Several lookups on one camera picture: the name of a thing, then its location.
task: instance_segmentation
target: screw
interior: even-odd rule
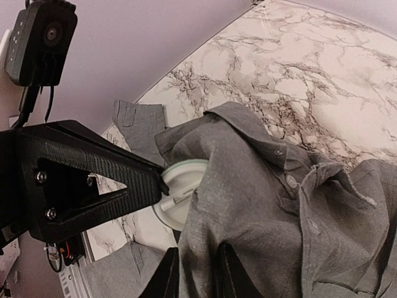
[[[87,178],[87,185],[89,187],[92,187],[94,185],[94,178],[93,177],[88,177]]]
[[[49,220],[54,220],[56,217],[56,210],[55,208],[49,208],[46,212],[45,212],[45,217],[48,218]]]
[[[40,184],[43,184],[47,181],[47,172],[46,171],[39,171],[35,177],[36,181]]]

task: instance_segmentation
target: camera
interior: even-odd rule
[[[19,86],[57,86],[77,26],[76,6],[36,0],[19,12],[5,70]]]

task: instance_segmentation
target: round white object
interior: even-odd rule
[[[162,177],[169,187],[169,196],[163,196],[153,206],[154,213],[164,225],[182,231],[192,194],[200,185],[207,166],[207,160],[186,160],[164,171]]]

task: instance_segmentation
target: white marble tabletop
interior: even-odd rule
[[[141,99],[163,104],[168,126],[240,102],[268,131],[352,169],[397,163],[397,41],[365,25],[268,0],[214,36]],[[126,148],[115,127],[105,134]],[[114,190],[101,182],[101,189]],[[89,231],[96,258],[127,241],[162,249],[172,232],[150,209]]]

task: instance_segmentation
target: red wire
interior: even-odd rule
[[[66,256],[66,259],[68,259],[70,257],[70,249],[67,241],[66,241],[66,248],[68,249],[68,255]]]

